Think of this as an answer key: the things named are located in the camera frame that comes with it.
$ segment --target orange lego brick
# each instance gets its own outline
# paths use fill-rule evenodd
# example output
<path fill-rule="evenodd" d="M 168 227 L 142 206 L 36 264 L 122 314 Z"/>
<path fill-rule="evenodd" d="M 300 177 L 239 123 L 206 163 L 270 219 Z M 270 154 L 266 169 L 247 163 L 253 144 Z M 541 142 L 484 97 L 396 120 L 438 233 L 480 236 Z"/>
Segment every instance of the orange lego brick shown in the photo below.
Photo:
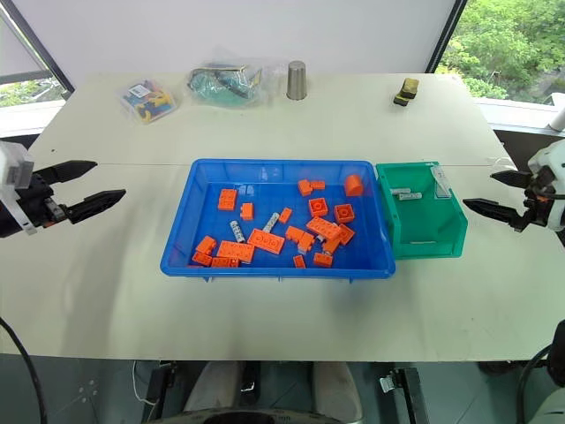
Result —
<path fill-rule="evenodd" d="M 284 233 L 284 237 L 286 237 L 287 240 L 292 240 L 295 243 L 298 243 L 303 234 L 304 232 L 299 228 L 289 225 L 289 228 L 287 228 L 286 232 Z"/>
<path fill-rule="evenodd" d="M 218 209 L 234 210 L 236 208 L 237 190 L 231 188 L 223 188 L 220 192 L 220 200 L 218 201 Z"/>
<path fill-rule="evenodd" d="M 343 246 L 345 246 L 353 238 L 355 231 L 343 223 L 339 224 L 339 228 L 342 229 L 342 233 L 339 235 L 339 241 Z"/>
<path fill-rule="evenodd" d="M 326 189 L 326 181 L 310 181 L 310 186 L 314 190 L 325 190 Z"/>
<path fill-rule="evenodd" d="M 363 183 L 361 177 L 357 174 L 351 174 L 345 179 L 345 195 L 360 196 L 363 194 Z"/>
<path fill-rule="evenodd" d="M 302 194 L 302 197 L 312 194 L 312 186 L 307 179 L 301 179 L 298 181 L 298 190 L 300 191 L 300 194 Z"/>
<path fill-rule="evenodd" d="M 244 221 L 251 221 L 253 219 L 253 204 L 244 203 L 241 205 L 241 214 L 239 214 Z"/>
<path fill-rule="evenodd" d="M 320 197 L 319 199 L 310 199 L 308 201 L 308 208 L 310 209 L 312 217 L 328 214 L 328 205 L 326 203 L 326 199 L 323 197 Z"/>
<path fill-rule="evenodd" d="M 315 216 L 312 221 L 307 223 L 306 228 L 316 234 L 320 234 L 326 240 L 333 240 L 342 232 L 337 225 L 333 225 L 319 216 Z"/>
<path fill-rule="evenodd" d="M 284 238 L 255 228 L 247 239 L 247 243 L 271 254 L 279 254 L 283 249 Z"/>
<path fill-rule="evenodd" d="M 279 221 L 282 223 L 287 223 L 290 218 L 290 214 L 292 213 L 292 209 L 284 208 L 279 216 Z"/>
<path fill-rule="evenodd" d="M 300 241 L 298 241 L 298 251 L 301 254 L 307 254 L 312 250 L 312 245 L 314 244 L 314 236 L 309 232 L 304 231 Z"/>
<path fill-rule="evenodd" d="M 239 259 L 233 258 L 212 258 L 212 268 L 237 268 Z"/>
<path fill-rule="evenodd" d="M 212 263 L 212 256 L 208 256 L 207 254 L 202 254 L 200 252 L 194 252 L 192 260 L 206 267 L 209 267 L 210 263 Z"/>
<path fill-rule="evenodd" d="M 202 241 L 196 246 L 196 251 L 201 254 L 211 254 L 215 249 L 217 243 L 210 236 L 205 236 Z"/>
<path fill-rule="evenodd" d="M 255 252 L 255 246 L 223 240 L 220 243 L 217 255 L 221 258 L 233 258 L 244 263 L 251 263 L 253 252 Z"/>
<path fill-rule="evenodd" d="M 314 265 L 319 267 L 329 268 L 332 266 L 333 261 L 334 258 L 329 254 L 314 254 Z"/>
<path fill-rule="evenodd" d="M 334 216 L 337 223 L 350 223 L 355 219 L 353 207 L 347 203 L 345 205 L 334 206 Z"/>
<path fill-rule="evenodd" d="M 335 240 L 327 241 L 326 243 L 323 243 L 321 245 L 321 248 L 324 251 L 324 254 L 334 254 L 335 250 L 337 249 L 341 241 L 342 241 L 341 237 L 336 237 Z"/>
<path fill-rule="evenodd" d="M 294 261 L 294 266 L 296 268 L 306 268 L 306 264 L 304 262 L 304 256 L 302 256 L 301 254 L 297 254 L 296 256 L 293 256 L 292 260 Z"/>

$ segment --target blue plastic tray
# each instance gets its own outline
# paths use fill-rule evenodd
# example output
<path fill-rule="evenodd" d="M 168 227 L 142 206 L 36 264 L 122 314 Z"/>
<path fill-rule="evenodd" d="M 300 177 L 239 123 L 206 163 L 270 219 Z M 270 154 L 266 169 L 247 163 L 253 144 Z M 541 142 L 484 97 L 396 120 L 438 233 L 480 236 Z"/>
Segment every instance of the blue plastic tray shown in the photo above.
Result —
<path fill-rule="evenodd" d="M 363 196 L 345 197 L 343 182 L 350 174 L 358 174 L 365 188 Z M 325 190 L 314 190 L 302 197 L 298 191 L 300 179 L 324 180 Z M 237 189 L 234 211 L 218 210 L 218 198 L 223 188 Z M 312 219 L 308 199 L 323 197 L 334 221 L 334 205 L 350 203 L 356 218 L 347 225 L 356 232 L 347 246 L 334 253 L 332 268 L 313 265 L 313 254 L 321 252 L 315 241 L 305 256 L 306 269 L 294 268 L 292 257 L 298 254 L 297 244 L 286 240 L 280 254 L 255 248 L 252 263 L 239 268 L 188 268 L 196 245 L 208 235 L 217 240 L 235 241 L 230 221 L 236 219 L 246 237 L 253 228 L 262 229 L 273 212 L 291 208 L 286 223 L 277 223 L 271 231 L 284 237 L 289 225 L 305 230 Z M 243 221 L 239 209 L 244 202 L 254 205 L 254 219 Z M 387 278 L 395 272 L 395 260 L 388 242 L 380 206 L 373 166 L 357 161 L 263 161 L 236 159 L 199 159 L 192 164 L 177 216 L 161 260 L 161 270 L 168 276 L 294 276 L 333 278 Z"/>

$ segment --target green plastic bin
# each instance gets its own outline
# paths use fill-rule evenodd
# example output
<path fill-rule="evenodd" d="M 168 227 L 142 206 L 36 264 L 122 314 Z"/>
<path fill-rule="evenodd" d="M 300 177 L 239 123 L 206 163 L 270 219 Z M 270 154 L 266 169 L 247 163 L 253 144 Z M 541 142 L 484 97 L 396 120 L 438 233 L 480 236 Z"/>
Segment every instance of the green plastic bin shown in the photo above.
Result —
<path fill-rule="evenodd" d="M 451 198 L 437 198 L 431 171 L 437 162 L 376 165 L 388 235 L 395 259 L 461 256 L 467 218 L 450 189 Z M 418 200 L 400 201 L 391 189 L 410 188 Z"/>

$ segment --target robotic arm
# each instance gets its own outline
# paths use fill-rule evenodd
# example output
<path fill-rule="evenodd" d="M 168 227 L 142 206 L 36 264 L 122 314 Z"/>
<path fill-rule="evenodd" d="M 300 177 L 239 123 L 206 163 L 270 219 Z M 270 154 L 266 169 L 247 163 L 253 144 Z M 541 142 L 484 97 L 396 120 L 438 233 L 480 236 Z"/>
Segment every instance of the robotic arm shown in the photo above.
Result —
<path fill-rule="evenodd" d="M 79 223 L 111 208 L 124 197 L 125 190 L 100 192 L 73 206 L 56 204 L 51 185 L 86 174 L 96 162 L 69 161 L 33 171 L 27 150 L 15 143 L 0 141 L 0 238 L 36 227 L 48 228 L 65 219 Z"/>
<path fill-rule="evenodd" d="M 565 140 L 542 148 L 528 161 L 531 172 L 504 170 L 491 178 L 524 189 L 527 210 L 523 216 L 496 201 L 465 199 L 463 203 L 488 218 L 507 223 L 522 232 L 530 223 L 561 232 L 565 229 Z"/>

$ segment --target clear plastic packaging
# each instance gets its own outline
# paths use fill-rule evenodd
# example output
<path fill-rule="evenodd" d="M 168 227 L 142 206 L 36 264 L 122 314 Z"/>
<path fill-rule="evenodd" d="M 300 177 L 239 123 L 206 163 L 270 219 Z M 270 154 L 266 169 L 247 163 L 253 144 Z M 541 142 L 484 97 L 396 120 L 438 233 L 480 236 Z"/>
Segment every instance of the clear plastic packaging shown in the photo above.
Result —
<path fill-rule="evenodd" d="M 228 59 L 193 69 L 185 85 L 199 102 L 239 108 L 268 102 L 277 89 L 279 66 L 260 60 Z"/>
<path fill-rule="evenodd" d="M 177 108 L 173 95 L 153 79 L 133 82 L 120 93 L 122 104 L 143 124 Z"/>

